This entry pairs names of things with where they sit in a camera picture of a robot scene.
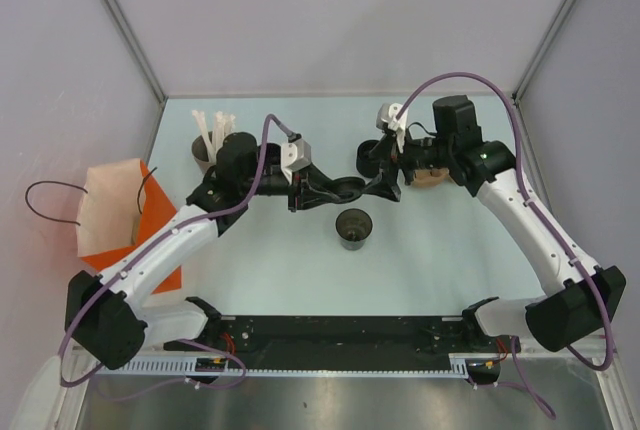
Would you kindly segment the black smooth coffee cup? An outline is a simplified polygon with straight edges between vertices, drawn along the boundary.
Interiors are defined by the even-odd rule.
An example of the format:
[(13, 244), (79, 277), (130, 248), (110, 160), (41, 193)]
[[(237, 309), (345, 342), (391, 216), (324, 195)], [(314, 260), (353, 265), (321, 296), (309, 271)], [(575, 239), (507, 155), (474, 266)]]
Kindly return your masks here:
[(265, 165), (279, 166), (280, 163), (281, 163), (281, 146), (273, 142), (268, 142), (266, 144)]

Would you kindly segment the black cup lid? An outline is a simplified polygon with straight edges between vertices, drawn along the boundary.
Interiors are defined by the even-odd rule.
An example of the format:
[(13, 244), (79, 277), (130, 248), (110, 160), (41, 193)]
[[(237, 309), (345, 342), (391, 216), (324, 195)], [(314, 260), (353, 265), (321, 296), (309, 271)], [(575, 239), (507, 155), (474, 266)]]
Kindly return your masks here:
[(331, 192), (341, 204), (350, 203), (362, 196), (366, 182), (359, 177), (341, 177), (332, 181)]

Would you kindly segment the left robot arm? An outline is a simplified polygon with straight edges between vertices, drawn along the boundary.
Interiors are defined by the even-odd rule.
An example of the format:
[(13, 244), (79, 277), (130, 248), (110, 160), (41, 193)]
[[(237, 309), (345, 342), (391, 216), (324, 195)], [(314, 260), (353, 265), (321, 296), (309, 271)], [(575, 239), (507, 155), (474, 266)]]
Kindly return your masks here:
[(175, 216), (131, 254), (100, 275), (80, 272), (69, 283), (65, 335), (110, 370), (144, 348), (188, 339), (214, 347), (221, 326), (198, 297), (164, 306), (146, 304), (151, 293), (193, 254), (213, 243), (247, 211), (252, 197), (285, 196), (290, 210), (345, 204), (365, 193), (360, 177), (331, 179), (310, 159), (298, 134), (282, 144), (246, 132), (225, 138), (216, 163)]

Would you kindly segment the orange paper bag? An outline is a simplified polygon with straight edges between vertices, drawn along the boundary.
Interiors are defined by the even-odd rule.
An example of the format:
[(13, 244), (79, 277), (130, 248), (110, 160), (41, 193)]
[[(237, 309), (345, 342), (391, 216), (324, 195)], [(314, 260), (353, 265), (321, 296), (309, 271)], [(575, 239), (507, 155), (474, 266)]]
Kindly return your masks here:
[[(176, 214), (176, 207), (140, 159), (89, 168), (84, 189), (76, 216), (77, 255), (98, 272), (124, 259)], [(139, 235), (131, 245), (131, 227), (138, 215)]]

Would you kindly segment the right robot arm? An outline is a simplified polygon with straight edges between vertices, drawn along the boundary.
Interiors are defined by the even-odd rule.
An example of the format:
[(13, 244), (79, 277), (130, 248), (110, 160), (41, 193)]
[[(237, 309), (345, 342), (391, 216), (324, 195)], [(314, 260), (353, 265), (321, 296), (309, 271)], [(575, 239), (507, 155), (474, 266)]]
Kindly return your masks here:
[(368, 193), (397, 201), (399, 176), (410, 183), (418, 170), (448, 170), (501, 222), (543, 291), (538, 299), (489, 298), (471, 306), (473, 319), (461, 326), (463, 343), (484, 351), (497, 336), (520, 335), (557, 352), (602, 329), (626, 287), (623, 273), (615, 266), (603, 268), (568, 237), (517, 169), (509, 148), (483, 138), (467, 96), (440, 98), (432, 108), (436, 131), (422, 139), (411, 137), (401, 104), (380, 108), (381, 140), (361, 144), (357, 153), (359, 172), (371, 180)]

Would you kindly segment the black ribbed coffee cup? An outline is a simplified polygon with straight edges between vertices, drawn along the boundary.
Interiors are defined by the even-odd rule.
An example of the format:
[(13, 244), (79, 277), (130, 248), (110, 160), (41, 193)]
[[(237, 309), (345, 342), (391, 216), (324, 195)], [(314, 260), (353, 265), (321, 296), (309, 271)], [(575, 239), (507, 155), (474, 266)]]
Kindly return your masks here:
[(379, 175), (387, 166), (384, 153), (385, 146), (381, 141), (366, 140), (362, 142), (356, 152), (356, 169), (368, 179)]

